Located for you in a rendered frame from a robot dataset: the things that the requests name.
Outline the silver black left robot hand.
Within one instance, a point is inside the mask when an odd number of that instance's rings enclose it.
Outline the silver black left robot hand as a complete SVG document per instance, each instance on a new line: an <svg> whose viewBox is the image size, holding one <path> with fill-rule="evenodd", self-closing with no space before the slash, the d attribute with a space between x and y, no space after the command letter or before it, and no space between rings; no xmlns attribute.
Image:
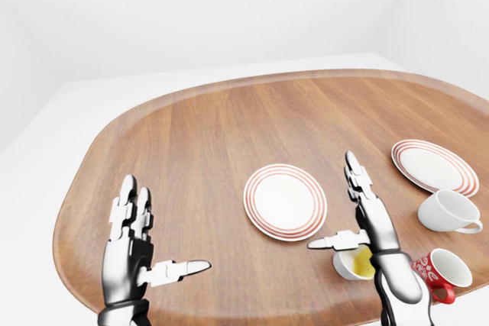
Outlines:
<svg viewBox="0 0 489 326"><path fill-rule="evenodd" d="M207 260L152 263L151 192L146 187L139 189L131 174L125 176L119 196L113 200L109 223L112 226L102 262L102 289L107 306L142 299L147 286L179 282L212 267Z"/></svg>

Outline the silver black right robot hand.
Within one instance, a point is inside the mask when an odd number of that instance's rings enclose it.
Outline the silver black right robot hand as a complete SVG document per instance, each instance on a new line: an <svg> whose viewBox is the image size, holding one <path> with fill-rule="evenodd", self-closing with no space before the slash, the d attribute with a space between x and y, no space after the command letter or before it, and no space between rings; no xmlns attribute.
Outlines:
<svg viewBox="0 0 489 326"><path fill-rule="evenodd" d="M367 170L349 150L345 153L345 178L348 195L356 204L355 218L360 228L356 234L350 230L339 231L332 237L322 237L307 244L310 250L353 250L361 244L372 253L399 250L400 242L384 203L372 191L372 181Z"/></svg>

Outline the white plate with red rings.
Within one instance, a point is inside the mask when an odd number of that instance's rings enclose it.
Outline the white plate with red rings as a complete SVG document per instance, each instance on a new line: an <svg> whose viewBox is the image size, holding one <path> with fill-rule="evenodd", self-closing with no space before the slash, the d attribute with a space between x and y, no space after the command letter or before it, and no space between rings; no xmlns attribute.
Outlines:
<svg viewBox="0 0 489 326"><path fill-rule="evenodd" d="M479 190L479 179L472 167L437 144L401 140L392 146L391 158L406 178L429 192L448 189L471 197Z"/></svg>
<svg viewBox="0 0 489 326"><path fill-rule="evenodd" d="M283 241L305 240L324 224L328 204L324 190L309 173L277 163L263 166L248 178L243 205L253 225Z"/></svg>

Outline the plain white mug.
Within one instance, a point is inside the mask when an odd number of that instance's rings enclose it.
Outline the plain white mug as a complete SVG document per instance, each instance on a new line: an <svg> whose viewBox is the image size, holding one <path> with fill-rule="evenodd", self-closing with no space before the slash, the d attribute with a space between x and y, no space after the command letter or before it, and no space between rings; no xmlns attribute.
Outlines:
<svg viewBox="0 0 489 326"><path fill-rule="evenodd" d="M478 207L464 195L440 189L419 207L421 224L431 231L476 234L483 230Z"/></svg>

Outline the red mug with white pattern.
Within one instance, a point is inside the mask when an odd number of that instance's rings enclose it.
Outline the red mug with white pattern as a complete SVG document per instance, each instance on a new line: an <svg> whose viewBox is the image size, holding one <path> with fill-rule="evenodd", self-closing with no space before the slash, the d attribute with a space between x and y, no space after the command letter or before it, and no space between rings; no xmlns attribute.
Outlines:
<svg viewBox="0 0 489 326"><path fill-rule="evenodd" d="M455 302L455 287L466 288L473 278L468 265L453 252L436 248L430 253L411 262L411 267L429 287L436 302Z"/></svg>

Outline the white mug with yellow inside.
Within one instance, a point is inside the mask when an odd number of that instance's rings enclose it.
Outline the white mug with yellow inside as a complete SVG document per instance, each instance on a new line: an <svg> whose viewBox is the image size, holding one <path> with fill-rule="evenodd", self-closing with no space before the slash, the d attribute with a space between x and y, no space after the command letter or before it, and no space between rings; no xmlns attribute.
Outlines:
<svg viewBox="0 0 489 326"><path fill-rule="evenodd" d="M371 265L372 252L366 245L354 250L343 250L335 253L333 266L336 272L347 280L371 280L375 269Z"/></svg>

